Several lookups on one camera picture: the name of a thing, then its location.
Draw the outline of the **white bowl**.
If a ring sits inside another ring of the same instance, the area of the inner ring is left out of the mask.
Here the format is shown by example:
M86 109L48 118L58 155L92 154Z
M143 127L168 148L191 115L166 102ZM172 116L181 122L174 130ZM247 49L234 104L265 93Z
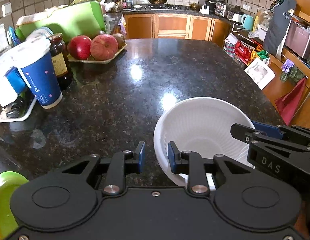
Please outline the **white bowl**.
M175 104L160 117L154 130L154 150L161 169L176 185L187 185L187 175L171 172L167 154L171 141L180 151L194 151L208 159L223 154L250 166L248 144L231 136L233 124L254 126L243 111L220 99L197 97Z

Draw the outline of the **green plastic plate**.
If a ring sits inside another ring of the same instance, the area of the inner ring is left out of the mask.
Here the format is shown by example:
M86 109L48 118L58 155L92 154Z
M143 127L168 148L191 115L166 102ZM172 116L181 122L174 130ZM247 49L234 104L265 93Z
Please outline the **green plastic plate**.
M5 171L0 174L0 239L4 239L18 227L10 209L10 198L18 187L27 182L17 172Z

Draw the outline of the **red snack bag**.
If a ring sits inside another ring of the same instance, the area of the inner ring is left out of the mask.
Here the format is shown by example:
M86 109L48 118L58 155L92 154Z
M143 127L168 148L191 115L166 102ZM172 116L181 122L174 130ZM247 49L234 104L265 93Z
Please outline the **red snack bag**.
M254 50L253 47L247 45L246 43L240 40L238 40L237 43L235 44L235 54L246 65L248 65L250 61L250 56L253 50Z

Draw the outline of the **teal mug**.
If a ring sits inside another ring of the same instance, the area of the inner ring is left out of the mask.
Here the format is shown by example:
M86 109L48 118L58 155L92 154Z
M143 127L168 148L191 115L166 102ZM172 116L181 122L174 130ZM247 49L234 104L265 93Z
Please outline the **teal mug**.
M254 25L254 18L250 15L243 14L241 18L241 23L244 29L252 31Z

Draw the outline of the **white tray with items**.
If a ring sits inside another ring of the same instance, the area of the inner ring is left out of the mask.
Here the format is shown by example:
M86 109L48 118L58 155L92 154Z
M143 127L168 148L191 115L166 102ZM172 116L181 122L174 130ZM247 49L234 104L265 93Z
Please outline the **white tray with items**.
M20 93L16 100L0 113L0 123L25 121L31 114L37 100L30 91Z

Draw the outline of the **dark hanging apron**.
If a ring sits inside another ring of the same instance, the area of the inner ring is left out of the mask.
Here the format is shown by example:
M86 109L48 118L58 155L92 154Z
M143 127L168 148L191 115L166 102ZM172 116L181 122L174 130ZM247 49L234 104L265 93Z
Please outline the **dark hanging apron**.
M282 49L296 5L296 0L276 0L270 8L273 17L269 22L263 48L277 59L281 59Z

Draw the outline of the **rice cooker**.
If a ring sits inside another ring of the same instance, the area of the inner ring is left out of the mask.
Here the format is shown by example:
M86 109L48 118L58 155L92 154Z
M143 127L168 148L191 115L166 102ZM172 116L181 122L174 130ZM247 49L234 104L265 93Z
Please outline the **rice cooker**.
M231 22L241 24L243 15L244 15L244 12L241 10L241 8L238 5L236 5L228 10L227 19Z

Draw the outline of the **kiwi fruit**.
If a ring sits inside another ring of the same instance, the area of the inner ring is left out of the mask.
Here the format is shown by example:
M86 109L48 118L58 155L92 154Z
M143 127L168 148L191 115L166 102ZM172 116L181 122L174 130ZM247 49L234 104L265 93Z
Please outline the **kiwi fruit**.
M121 33L116 33L112 35L117 43L118 43L118 49L121 49L125 44L126 44L126 40L125 40L125 36Z

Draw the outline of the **dark red apple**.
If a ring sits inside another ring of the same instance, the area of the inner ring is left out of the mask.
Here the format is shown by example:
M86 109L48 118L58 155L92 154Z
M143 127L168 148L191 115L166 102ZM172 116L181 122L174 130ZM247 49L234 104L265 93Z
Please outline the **dark red apple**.
M67 45L68 53L76 60L86 60L90 57L92 40L86 35L75 36Z

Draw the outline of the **dark sauce jar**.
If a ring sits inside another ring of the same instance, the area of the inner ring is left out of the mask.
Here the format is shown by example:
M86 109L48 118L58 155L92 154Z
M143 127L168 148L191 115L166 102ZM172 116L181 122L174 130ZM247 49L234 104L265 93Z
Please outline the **dark sauce jar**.
M48 37L50 53L55 75L61 90L66 90L73 79L73 72L69 67L66 44L61 33Z

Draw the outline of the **blue white tissue pack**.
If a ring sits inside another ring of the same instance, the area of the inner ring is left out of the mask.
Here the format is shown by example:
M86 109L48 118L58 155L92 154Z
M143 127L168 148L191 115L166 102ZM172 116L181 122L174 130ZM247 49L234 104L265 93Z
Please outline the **blue white tissue pack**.
M0 78L0 105L5 107L14 102L19 94L26 90L27 85L21 77L18 69L12 67Z

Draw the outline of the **blue paper coffee cup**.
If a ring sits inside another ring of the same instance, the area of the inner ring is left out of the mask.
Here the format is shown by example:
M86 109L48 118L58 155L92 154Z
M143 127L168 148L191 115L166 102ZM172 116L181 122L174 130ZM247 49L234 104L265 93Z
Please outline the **blue paper coffee cup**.
M41 36L12 49L12 62L39 104L50 109L62 100L50 53L50 41Z

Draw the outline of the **green cutting board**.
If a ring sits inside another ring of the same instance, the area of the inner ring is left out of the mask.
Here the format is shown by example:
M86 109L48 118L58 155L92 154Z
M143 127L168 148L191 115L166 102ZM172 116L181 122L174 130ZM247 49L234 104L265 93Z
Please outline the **green cutting board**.
M22 16L17 20L15 33L24 41L41 27L47 27L53 33L61 33L65 42L79 35L94 38L101 31L106 31L101 5L97 1L63 8L52 7L43 12Z

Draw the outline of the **wok on stove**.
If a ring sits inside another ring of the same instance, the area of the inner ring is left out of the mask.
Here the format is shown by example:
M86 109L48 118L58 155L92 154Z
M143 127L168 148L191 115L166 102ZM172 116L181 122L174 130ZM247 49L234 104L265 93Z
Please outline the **wok on stove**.
M150 4L161 5L161 4L165 4L167 2L167 0L148 0L148 2Z

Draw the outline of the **white picture frame box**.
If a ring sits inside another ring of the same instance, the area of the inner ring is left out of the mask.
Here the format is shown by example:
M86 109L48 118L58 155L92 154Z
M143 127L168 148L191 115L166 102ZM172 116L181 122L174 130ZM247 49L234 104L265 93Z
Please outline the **white picture frame box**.
M261 90L263 90L275 77L275 73L271 68L258 58L255 58L244 71Z

